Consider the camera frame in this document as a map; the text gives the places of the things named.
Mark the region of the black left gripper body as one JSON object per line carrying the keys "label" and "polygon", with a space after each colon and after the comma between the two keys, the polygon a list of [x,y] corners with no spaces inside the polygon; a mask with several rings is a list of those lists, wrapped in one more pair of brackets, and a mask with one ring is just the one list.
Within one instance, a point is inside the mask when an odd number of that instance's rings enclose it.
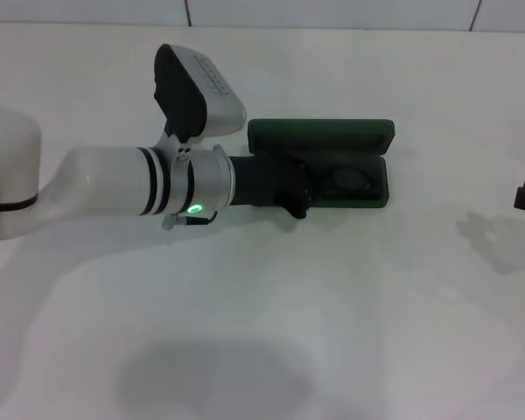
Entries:
{"label": "black left gripper body", "polygon": [[310,208],[310,177],[296,162],[278,157],[231,157],[231,206],[281,207],[302,220]]}

